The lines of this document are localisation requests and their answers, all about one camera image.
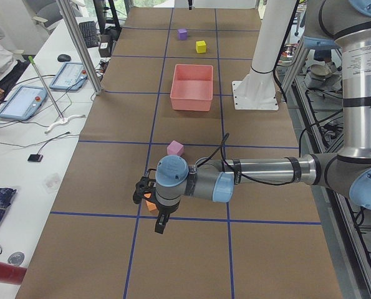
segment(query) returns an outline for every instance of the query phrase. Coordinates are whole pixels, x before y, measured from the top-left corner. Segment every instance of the black pants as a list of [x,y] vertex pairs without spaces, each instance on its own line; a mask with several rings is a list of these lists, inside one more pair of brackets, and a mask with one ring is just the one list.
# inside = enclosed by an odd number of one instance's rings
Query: black pants
[[19,80],[29,64],[30,62],[28,61],[21,62],[20,60],[18,60],[14,68],[0,80],[0,88],[4,90],[3,100],[15,86],[16,82]]

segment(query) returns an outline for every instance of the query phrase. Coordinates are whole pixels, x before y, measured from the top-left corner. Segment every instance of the cube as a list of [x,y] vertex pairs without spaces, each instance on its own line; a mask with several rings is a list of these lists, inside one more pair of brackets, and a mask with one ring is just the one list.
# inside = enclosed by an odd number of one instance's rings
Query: cube
[[199,54],[206,53],[206,42],[204,40],[198,40],[196,42],[196,52]]
[[184,153],[184,146],[173,140],[169,146],[167,146],[167,154],[175,154],[176,156],[181,156]]
[[178,29],[177,35],[179,40],[186,40],[188,38],[188,32],[184,28]]

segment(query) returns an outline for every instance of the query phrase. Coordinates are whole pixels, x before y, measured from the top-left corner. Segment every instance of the red cylinder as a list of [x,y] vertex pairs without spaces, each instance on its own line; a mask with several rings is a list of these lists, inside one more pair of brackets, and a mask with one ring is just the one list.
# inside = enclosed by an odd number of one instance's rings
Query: red cylinder
[[0,262],[0,282],[20,285],[26,274],[26,268]]

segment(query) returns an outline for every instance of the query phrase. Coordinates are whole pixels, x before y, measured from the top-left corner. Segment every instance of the robotic arm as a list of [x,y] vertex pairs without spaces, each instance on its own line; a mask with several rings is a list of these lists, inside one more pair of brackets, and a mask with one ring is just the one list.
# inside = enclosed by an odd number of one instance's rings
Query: robotic arm
[[157,205],[155,232],[163,233],[182,195],[228,202],[234,186],[241,183],[304,182],[371,209],[371,0],[310,0],[306,14],[310,47],[331,48],[335,40],[343,51],[344,147],[338,153],[302,158],[224,159],[222,155],[222,160],[205,159],[189,166],[181,157],[166,156],[157,166],[156,179],[147,172],[133,197],[136,204],[145,199]]

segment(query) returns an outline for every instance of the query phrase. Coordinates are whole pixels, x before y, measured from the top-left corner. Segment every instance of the yellow cube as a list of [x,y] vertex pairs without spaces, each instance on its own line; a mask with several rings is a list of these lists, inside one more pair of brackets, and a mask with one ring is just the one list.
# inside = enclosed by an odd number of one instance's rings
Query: yellow cube
[[197,53],[206,53],[206,42],[204,40],[198,40],[196,42],[196,52]]

